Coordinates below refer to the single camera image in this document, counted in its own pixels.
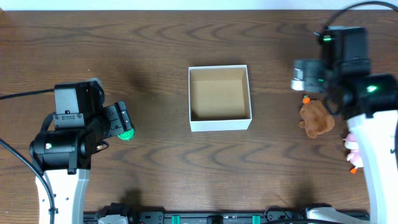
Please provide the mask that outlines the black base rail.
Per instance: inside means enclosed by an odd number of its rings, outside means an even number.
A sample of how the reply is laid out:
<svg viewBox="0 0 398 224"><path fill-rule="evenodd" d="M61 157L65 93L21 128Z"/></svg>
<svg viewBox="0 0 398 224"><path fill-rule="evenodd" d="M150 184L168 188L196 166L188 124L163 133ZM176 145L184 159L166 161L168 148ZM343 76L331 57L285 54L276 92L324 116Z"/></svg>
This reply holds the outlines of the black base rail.
<svg viewBox="0 0 398 224"><path fill-rule="evenodd" d="M126 205L112 203L98 212L85 212L83 224L127 223L127 224L260 224L275 220L305 219L304 210L268 208L264 212L243 213L193 213L193 212L136 212Z"/></svg>

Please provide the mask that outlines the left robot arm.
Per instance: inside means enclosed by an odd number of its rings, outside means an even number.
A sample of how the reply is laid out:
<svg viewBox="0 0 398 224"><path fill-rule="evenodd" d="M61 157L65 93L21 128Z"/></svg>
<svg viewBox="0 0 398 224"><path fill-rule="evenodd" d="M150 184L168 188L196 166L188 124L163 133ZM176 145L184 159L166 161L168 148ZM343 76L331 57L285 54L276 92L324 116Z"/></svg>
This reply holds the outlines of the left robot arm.
<svg viewBox="0 0 398 224"><path fill-rule="evenodd" d="M55 112L30 144L39 176L40 223L83 223L92 155L106 149L107 138L129 141L134 125L123 101L104 106L97 78L54 87Z"/></svg>

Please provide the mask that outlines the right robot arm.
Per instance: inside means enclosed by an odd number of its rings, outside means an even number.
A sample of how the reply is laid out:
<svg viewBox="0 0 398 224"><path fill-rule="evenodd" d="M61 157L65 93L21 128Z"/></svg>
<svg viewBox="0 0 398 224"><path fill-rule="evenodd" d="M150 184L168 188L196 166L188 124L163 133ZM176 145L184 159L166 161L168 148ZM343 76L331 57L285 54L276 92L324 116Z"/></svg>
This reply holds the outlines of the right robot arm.
<svg viewBox="0 0 398 224"><path fill-rule="evenodd" d="M295 60L291 87L337 105L363 160L370 223L397 223L397 80L373 75L363 27L324 27L319 60Z"/></svg>

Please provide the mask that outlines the green round toy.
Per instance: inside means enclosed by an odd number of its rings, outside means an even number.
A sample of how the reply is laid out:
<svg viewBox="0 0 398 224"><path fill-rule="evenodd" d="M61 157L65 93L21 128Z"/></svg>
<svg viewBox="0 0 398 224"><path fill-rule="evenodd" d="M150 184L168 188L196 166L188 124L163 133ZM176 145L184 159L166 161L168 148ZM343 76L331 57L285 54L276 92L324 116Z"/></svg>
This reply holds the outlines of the green round toy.
<svg viewBox="0 0 398 224"><path fill-rule="evenodd" d="M121 134L118 134L118 138L123 140L123 141L130 141L135 135L135 129L132 128L130 130L127 130Z"/></svg>

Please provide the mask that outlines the white cardboard box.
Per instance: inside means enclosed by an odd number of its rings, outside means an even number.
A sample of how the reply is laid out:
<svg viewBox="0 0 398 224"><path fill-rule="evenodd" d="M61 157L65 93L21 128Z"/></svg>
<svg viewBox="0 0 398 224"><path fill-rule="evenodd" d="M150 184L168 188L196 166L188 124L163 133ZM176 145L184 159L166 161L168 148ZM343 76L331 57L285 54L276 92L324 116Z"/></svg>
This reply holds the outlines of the white cardboard box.
<svg viewBox="0 0 398 224"><path fill-rule="evenodd" d="M188 99L192 132L246 130L252 121L248 67L190 67Z"/></svg>

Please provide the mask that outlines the brown plush bear toy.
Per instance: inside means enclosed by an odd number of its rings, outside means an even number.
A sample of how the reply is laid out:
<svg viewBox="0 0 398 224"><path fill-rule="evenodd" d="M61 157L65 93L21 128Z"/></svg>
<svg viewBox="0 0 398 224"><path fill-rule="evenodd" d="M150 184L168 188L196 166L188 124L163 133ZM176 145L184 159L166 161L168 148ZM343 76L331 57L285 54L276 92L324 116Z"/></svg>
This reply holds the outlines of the brown plush bear toy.
<svg viewBox="0 0 398 224"><path fill-rule="evenodd" d="M300 109L302 118L299 126L305 130L309 138L331 131L335 126L335 119L320 100L311 100L307 95L303 98Z"/></svg>

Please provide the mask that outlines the pink duck toy with hat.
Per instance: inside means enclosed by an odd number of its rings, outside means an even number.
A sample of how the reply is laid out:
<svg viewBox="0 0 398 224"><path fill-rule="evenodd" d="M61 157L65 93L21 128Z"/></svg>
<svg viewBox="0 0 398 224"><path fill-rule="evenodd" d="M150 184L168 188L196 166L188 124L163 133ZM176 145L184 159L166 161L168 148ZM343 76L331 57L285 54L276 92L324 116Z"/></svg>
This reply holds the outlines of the pink duck toy with hat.
<svg viewBox="0 0 398 224"><path fill-rule="evenodd" d="M363 160L359 151L359 144L354 134L349 133L344 139L345 148L349 150L346 160L352 164L350 172L355 174L359 168L363 168Z"/></svg>

